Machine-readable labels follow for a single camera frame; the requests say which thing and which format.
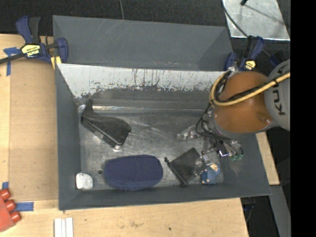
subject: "black stapler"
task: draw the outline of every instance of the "black stapler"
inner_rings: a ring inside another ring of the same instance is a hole
[[[131,131],[131,127],[121,119],[96,114],[91,99],[85,106],[81,121],[91,132],[116,149],[124,144]]]

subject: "black floor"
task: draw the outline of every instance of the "black floor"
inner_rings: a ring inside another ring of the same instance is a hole
[[[291,0],[277,0],[285,26],[291,36]],[[0,33],[16,33],[15,21],[24,15],[39,16],[39,34],[52,36],[52,15],[98,17],[194,25],[226,26],[221,0],[0,0]],[[235,53],[245,50],[245,39],[231,38]],[[290,43],[267,40],[270,54],[282,51],[290,58]],[[264,54],[257,57],[257,66],[265,74],[273,69]],[[267,131],[281,184],[291,209],[290,132],[281,128]],[[243,198],[250,237],[278,236],[268,197]]]

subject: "blue tape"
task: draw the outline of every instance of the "blue tape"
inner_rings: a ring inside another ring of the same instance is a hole
[[[10,47],[10,48],[5,48],[4,53],[9,57],[12,54],[19,54],[21,52],[20,49],[16,47]],[[8,77],[11,74],[11,62],[8,61],[7,66],[6,66],[6,76]]]
[[[2,183],[2,189],[9,189],[9,182]],[[34,202],[17,202],[13,211],[34,211]]]
[[[2,189],[9,189],[9,182],[2,183]]]
[[[15,211],[34,211],[34,202],[18,202]]]

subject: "wooden table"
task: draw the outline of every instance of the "wooden table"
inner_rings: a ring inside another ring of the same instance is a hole
[[[21,47],[19,35],[0,34],[4,48]],[[239,198],[188,203],[58,210],[56,103],[53,67],[24,58],[0,65],[0,182],[12,198],[34,201],[34,211],[1,236],[52,237],[55,218],[73,218],[75,237],[247,237]],[[265,133],[257,134],[270,185],[279,179]]]

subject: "red object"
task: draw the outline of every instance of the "red object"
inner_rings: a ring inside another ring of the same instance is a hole
[[[21,220],[21,215],[15,209],[15,202],[11,199],[11,193],[8,189],[0,190],[0,232],[13,227],[16,222]]]

